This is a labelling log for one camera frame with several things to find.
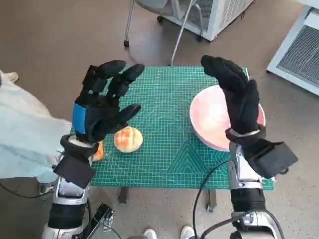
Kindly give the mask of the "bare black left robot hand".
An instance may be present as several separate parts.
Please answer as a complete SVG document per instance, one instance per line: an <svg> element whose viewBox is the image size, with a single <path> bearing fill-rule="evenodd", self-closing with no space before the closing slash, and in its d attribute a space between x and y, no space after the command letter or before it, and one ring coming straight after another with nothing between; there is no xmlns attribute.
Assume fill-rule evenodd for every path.
<svg viewBox="0 0 319 239"><path fill-rule="evenodd" d="M125 66L123 60L89 66L72 112L72 125L81 142L102 141L106 135L125 128L140 111L140 104L131 104L121 110L119 103L145 66L136 64L127 70Z"/></svg>

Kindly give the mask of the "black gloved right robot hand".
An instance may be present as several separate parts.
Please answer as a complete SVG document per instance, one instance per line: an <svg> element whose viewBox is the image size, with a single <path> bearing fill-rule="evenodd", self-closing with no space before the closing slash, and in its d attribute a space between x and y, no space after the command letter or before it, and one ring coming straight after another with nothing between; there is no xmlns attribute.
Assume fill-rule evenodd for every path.
<svg viewBox="0 0 319 239"><path fill-rule="evenodd" d="M231 60L203 55L200 62L205 74L217 79L225 95L231 129L240 135L259 131L260 98L256 81L249 80Z"/></svg>

